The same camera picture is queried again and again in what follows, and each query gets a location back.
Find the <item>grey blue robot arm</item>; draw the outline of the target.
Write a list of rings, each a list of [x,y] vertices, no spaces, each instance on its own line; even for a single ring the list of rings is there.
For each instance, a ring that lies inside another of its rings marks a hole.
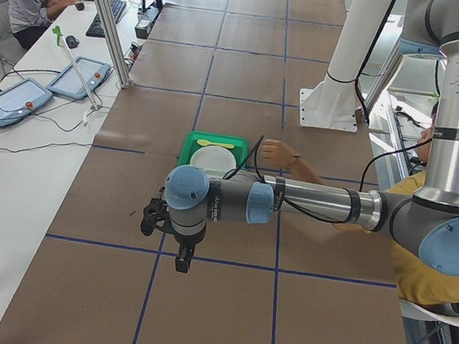
[[[459,278],[459,0],[408,0],[403,31],[412,42],[438,47],[447,60],[423,186],[410,195],[361,193],[238,169],[214,179],[179,166],[143,211],[140,226],[176,238],[177,271],[190,268],[207,222],[264,224],[288,206],[318,221],[382,233],[428,268]]]

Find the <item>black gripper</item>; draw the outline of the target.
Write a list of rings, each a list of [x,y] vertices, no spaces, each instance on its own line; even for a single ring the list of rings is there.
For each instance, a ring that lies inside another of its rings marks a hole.
[[[193,260],[195,246],[202,241],[202,234],[180,235],[175,234],[174,239],[179,244],[179,252],[175,259],[175,269],[179,273],[188,273]]]

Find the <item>operator hand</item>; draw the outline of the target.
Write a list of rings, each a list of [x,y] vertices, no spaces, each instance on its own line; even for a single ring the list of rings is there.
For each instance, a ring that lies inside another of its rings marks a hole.
[[[261,155],[271,166],[284,170],[289,170],[299,159],[299,154],[285,142],[271,139],[262,143]]]

